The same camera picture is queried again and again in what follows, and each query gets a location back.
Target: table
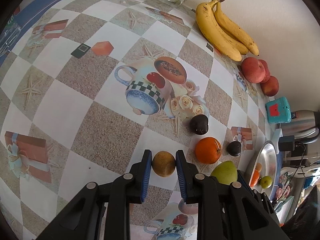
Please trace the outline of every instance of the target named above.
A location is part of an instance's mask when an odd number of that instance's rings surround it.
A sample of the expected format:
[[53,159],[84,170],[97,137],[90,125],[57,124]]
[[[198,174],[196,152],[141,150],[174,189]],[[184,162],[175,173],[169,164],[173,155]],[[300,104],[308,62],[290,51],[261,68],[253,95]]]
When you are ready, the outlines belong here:
[[[203,165],[194,154],[207,136],[221,143],[220,162],[244,171],[272,138],[270,99],[207,42],[191,8],[59,1],[0,67],[1,211],[19,239],[35,239],[86,183],[112,182],[145,149],[153,156],[182,149],[209,175],[218,162]],[[187,127],[195,114],[209,118],[204,136]],[[233,126],[252,129],[253,150],[241,157],[226,152]],[[176,171],[167,178],[151,171],[146,201],[132,210],[132,239],[152,239],[144,226],[181,214],[188,221],[181,234],[196,239],[197,214],[183,214],[180,200]]]

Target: orange hexagon block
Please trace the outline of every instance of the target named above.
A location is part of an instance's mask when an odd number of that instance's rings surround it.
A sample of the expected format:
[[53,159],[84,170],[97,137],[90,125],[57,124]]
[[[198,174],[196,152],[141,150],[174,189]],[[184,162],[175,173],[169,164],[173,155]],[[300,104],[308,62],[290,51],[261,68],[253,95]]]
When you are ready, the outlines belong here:
[[113,51],[113,49],[114,48],[109,41],[97,42],[91,48],[93,53],[96,54],[97,56],[104,56],[104,55],[109,56],[110,53]]

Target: red strawberry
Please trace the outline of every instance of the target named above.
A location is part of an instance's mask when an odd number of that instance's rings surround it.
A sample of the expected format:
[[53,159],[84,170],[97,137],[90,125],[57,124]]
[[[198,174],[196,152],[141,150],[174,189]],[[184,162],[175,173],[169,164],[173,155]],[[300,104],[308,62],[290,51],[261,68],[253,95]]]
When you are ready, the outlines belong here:
[[185,225],[187,222],[188,222],[188,216],[184,214],[180,214],[172,220],[172,223],[174,225],[181,225],[181,226]]
[[147,79],[155,84],[158,88],[164,88],[165,80],[157,72],[151,72],[147,75]]

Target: silver screw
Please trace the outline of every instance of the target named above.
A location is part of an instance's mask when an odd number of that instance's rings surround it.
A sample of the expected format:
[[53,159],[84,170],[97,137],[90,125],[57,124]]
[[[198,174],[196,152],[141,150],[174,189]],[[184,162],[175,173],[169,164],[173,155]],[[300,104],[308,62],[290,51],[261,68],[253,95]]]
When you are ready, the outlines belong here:
[[94,183],[94,182],[89,182],[88,184],[87,184],[87,188],[88,189],[94,189],[96,187],[96,184]]
[[234,182],[232,183],[232,186],[233,186],[234,188],[241,188],[241,183],[240,183],[239,181],[234,181]]
[[126,174],[123,175],[123,178],[124,179],[132,179],[133,175],[131,173],[126,173]]
[[195,177],[196,179],[204,179],[204,175],[202,173],[197,173]]

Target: kettle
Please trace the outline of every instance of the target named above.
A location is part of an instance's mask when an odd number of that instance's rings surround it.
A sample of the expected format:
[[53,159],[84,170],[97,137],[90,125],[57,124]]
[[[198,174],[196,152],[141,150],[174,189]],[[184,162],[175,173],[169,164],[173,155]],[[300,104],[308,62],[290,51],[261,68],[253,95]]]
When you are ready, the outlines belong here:
[[320,112],[311,110],[299,110],[291,112],[291,122],[282,123],[283,136],[294,135],[295,141],[307,144],[313,143],[320,137]]

